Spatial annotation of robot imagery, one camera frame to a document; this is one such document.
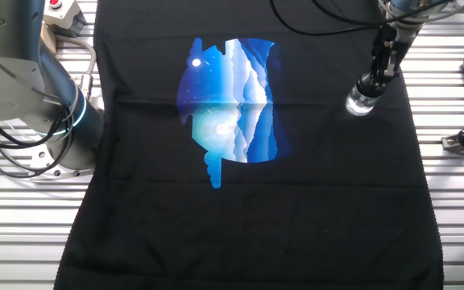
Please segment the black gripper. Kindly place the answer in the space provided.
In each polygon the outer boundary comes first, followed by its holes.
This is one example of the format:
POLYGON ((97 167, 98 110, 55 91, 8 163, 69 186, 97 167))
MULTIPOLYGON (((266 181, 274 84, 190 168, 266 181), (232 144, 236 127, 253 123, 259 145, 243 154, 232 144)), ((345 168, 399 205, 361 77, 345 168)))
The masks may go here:
POLYGON ((409 50, 419 31, 419 26, 398 23, 384 24, 379 27, 371 51, 371 79, 374 83, 382 83, 383 80, 390 81, 395 77, 400 52, 409 50), (382 66, 384 48, 385 57, 382 66))

